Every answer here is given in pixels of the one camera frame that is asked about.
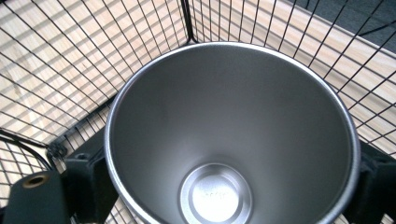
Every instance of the wire cage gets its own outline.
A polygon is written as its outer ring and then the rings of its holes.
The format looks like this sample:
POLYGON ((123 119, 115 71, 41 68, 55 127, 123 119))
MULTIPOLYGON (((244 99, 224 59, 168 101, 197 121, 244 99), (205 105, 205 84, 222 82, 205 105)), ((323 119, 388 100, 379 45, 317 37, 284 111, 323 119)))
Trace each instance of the wire cage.
MULTIPOLYGON (((338 93, 360 139, 396 158, 395 22, 393 0, 3 2, 0 206, 23 176, 61 172, 139 68, 200 42, 249 43, 303 63, 338 93), (54 142, 68 151, 43 159, 54 142)), ((106 222, 139 220, 118 200, 106 222)))

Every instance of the metal cup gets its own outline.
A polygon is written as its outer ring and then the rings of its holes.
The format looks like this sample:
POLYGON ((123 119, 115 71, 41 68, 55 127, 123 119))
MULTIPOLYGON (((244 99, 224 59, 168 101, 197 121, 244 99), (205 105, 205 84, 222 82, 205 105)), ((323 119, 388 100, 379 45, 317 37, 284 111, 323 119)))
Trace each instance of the metal cup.
POLYGON ((317 223, 357 182, 352 120, 311 70, 275 51, 207 43, 145 65, 116 97, 106 159, 149 223, 317 223))

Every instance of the gray carpet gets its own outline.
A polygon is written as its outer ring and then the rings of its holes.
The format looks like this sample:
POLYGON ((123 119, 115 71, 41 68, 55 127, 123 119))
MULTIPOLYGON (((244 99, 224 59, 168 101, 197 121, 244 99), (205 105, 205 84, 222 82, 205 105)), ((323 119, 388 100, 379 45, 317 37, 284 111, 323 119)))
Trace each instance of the gray carpet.
POLYGON ((396 53, 396 0, 297 0, 296 5, 309 11, 316 7, 315 14, 331 22, 346 5, 336 20, 337 25, 378 46, 386 43, 384 48, 396 53))

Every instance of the metal wire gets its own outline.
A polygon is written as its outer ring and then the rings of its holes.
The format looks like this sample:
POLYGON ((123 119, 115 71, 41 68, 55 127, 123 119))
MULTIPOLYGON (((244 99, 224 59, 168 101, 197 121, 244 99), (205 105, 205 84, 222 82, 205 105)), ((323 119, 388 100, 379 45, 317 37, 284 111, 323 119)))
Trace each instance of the metal wire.
POLYGON ((28 146, 26 146, 26 145, 24 145, 24 144, 22 144, 22 143, 20 143, 20 142, 18 142, 18 141, 11 140, 11 139, 7 139, 7 138, 2 137, 2 136, 0 136, 0 141, 5 142, 5 143, 10 143, 10 144, 15 145, 15 146, 17 146, 17 147, 20 147, 20 148, 23 149, 23 150, 28 151, 28 152, 29 152, 30 154, 32 154, 38 161, 40 161, 40 162, 44 165, 44 167, 45 167, 47 170, 52 170, 52 169, 53 169, 53 168, 49 165, 49 163, 48 163, 40 154, 38 154, 36 151, 34 151, 33 149, 31 149, 30 147, 28 147, 28 146))
MULTIPOLYGON (((109 105, 128 78, 191 41, 250 43, 305 64, 344 101, 360 138, 396 158, 396 12, 384 0, 370 5, 370 11, 347 0, 329 10, 328 3, 1 4, 0 131, 6 138, 0 139, 0 186, 6 191, 0 193, 0 205, 7 204, 12 183, 46 167, 45 160, 24 153, 17 142, 47 147, 57 141, 69 151, 77 149, 103 128, 109 105), (386 8, 385 18, 381 15, 386 8), (354 13, 356 20, 351 19, 354 13)), ((135 218, 118 202, 107 221, 128 223, 135 218)))

